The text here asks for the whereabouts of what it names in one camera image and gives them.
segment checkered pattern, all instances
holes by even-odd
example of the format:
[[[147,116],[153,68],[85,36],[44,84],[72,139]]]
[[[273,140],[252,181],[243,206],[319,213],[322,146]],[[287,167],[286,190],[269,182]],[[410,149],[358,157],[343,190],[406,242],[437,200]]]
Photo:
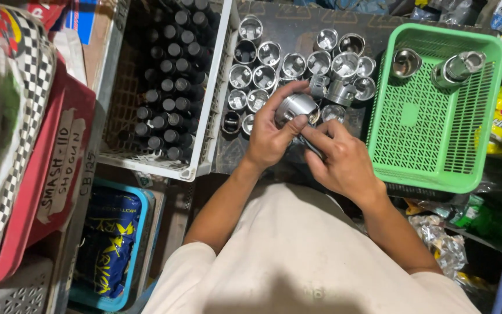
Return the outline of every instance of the checkered pattern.
[[[19,131],[20,142],[14,154],[15,161],[6,182],[0,203],[0,245],[3,231],[10,217],[16,198],[15,191],[20,185],[32,148],[40,130],[44,109],[55,73],[55,49],[47,40],[45,31],[30,19],[17,13],[18,23],[22,28],[24,43],[24,87],[27,102],[22,128]]]

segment green plastic basket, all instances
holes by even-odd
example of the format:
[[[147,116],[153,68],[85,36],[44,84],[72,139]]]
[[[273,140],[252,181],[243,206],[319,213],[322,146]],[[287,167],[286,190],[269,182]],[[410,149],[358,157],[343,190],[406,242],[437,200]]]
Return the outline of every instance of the green plastic basket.
[[[389,75],[399,48],[414,49],[423,59],[408,79]],[[459,89],[437,89],[433,67],[463,51],[484,52],[484,68]],[[377,177],[454,193],[476,188],[501,77],[502,42],[493,36],[413,23],[397,27],[383,55],[367,134]]]

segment finger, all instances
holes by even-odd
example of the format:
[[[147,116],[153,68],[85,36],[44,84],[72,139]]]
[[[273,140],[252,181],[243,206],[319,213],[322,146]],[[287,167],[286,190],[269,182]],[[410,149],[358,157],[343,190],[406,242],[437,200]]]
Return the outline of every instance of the finger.
[[[301,130],[307,125],[308,118],[306,115],[299,115],[290,121],[288,121],[282,130],[278,132],[277,136],[280,136],[282,138],[282,141],[285,143],[285,145],[288,145],[293,138],[298,135]]]
[[[322,150],[325,155],[332,155],[332,148],[334,147],[333,139],[326,136],[323,132],[313,129],[310,126],[306,126],[301,131],[301,135],[313,144],[313,146]]]
[[[333,139],[353,139],[354,137],[345,126],[338,122],[337,119],[331,119],[317,126],[317,130],[323,134],[329,134]]]
[[[257,112],[258,115],[264,116],[265,119],[274,119],[275,111],[280,106],[282,101],[293,93],[303,92],[309,88],[308,81],[293,81],[276,90],[269,98],[267,103]]]
[[[326,168],[326,165],[312,150],[305,150],[305,162],[307,162],[307,165],[309,166],[311,174],[313,174],[315,180],[317,180],[321,184],[328,180],[328,177],[330,175],[329,169]]]

